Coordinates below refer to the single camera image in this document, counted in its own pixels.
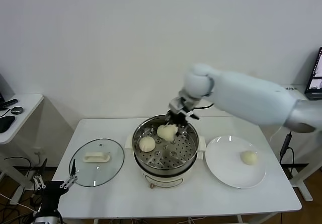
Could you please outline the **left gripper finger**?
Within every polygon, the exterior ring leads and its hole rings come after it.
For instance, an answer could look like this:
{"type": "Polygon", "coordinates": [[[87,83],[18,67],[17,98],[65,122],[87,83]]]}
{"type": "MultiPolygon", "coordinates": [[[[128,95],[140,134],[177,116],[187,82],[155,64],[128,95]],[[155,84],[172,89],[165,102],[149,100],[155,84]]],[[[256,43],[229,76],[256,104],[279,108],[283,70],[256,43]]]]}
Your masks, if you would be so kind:
{"type": "Polygon", "coordinates": [[[77,180],[76,176],[76,167],[75,167],[75,159],[72,160],[72,166],[70,171],[70,176],[59,186],[60,189],[69,189],[75,181],[77,180]]]}
{"type": "Polygon", "coordinates": [[[46,185],[43,181],[42,174],[45,171],[47,164],[47,159],[44,160],[42,165],[39,167],[38,171],[36,174],[33,176],[33,181],[34,181],[34,189],[35,190],[42,190],[46,188],[46,185]]]}

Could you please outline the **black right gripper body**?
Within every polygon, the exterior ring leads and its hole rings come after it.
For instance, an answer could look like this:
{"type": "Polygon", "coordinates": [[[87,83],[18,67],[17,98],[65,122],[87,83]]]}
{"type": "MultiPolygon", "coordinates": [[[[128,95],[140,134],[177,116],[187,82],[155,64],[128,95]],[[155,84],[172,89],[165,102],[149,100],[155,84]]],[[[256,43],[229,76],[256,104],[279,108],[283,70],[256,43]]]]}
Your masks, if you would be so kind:
{"type": "Polygon", "coordinates": [[[176,125],[176,124],[185,124],[188,123],[188,121],[186,120],[186,115],[183,113],[173,113],[174,114],[174,119],[173,119],[173,124],[172,125],[176,125]]]}

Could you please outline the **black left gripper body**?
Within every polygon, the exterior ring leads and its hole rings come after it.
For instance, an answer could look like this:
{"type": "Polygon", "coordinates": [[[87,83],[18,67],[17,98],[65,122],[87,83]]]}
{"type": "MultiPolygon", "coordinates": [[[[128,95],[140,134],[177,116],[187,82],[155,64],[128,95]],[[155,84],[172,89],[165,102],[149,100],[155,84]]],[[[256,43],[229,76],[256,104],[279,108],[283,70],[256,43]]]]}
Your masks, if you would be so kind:
{"type": "Polygon", "coordinates": [[[45,188],[37,190],[37,194],[42,196],[37,215],[56,215],[60,197],[63,195],[63,188],[60,187],[62,184],[63,181],[50,181],[46,182],[45,188]]]}

